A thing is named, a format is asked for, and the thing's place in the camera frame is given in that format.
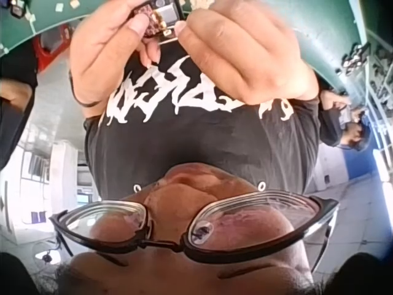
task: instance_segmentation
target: black bracelet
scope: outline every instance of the black bracelet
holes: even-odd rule
[[[94,101],[94,102],[92,102],[92,103],[82,103],[82,102],[80,102],[80,101],[76,98],[76,96],[75,96],[75,92],[74,92],[74,83],[73,83],[73,81],[72,81],[71,71],[68,72],[68,76],[69,76],[69,83],[71,84],[72,95],[73,95],[75,101],[76,101],[80,106],[83,106],[84,108],[92,108],[92,107],[94,107],[94,106],[96,106],[97,104],[100,103],[100,101]]]

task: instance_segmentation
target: floor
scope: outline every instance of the floor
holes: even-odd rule
[[[392,227],[378,175],[355,179],[315,195],[340,201],[336,228],[314,279],[326,280],[358,252],[382,258],[393,241]],[[309,240],[309,260],[319,254],[319,241]]]

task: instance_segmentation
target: small device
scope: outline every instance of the small device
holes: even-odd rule
[[[145,38],[159,38],[160,44],[175,41],[174,24],[183,20],[184,15],[178,0],[150,0],[137,6],[130,14],[130,18],[137,14],[146,14],[150,25]]]
[[[27,5],[27,0],[11,0],[11,14],[16,18],[24,17]]]

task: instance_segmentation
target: man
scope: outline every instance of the man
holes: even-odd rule
[[[26,41],[0,59],[0,170],[8,163],[26,126],[37,87],[37,58]]]
[[[294,32],[259,1],[218,0],[176,24],[179,42],[145,46],[149,19],[127,20],[141,3],[103,4],[75,32],[70,51],[73,90],[86,117],[85,155],[99,194],[131,200],[141,214],[98,209],[90,220],[82,207],[88,211],[80,221],[58,222],[69,234],[108,245],[141,233],[146,208],[146,238],[165,248],[87,250],[60,276],[59,292],[287,294],[310,284],[301,241],[260,259],[215,265],[189,259],[175,244],[213,202],[272,189],[304,192],[319,144],[318,84]],[[199,222],[192,239],[233,249],[290,234],[295,226],[281,206],[295,209],[300,221],[319,208],[288,205],[295,199],[285,194],[288,203],[236,218],[218,213]],[[96,225],[84,227],[86,221]],[[222,235],[209,238],[213,229]]]
[[[366,109],[358,107],[351,110],[348,96],[329,90],[323,90],[320,98],[321,141],[328,146],[342,145],[357,151],[366,149],[371,134],[370,127],[362,122]]]

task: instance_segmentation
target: red object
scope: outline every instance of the red object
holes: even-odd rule
[[[33,45],[38,59],[39,73],[69,47],[71,32],[68,25],[60,25],[34,37]]]

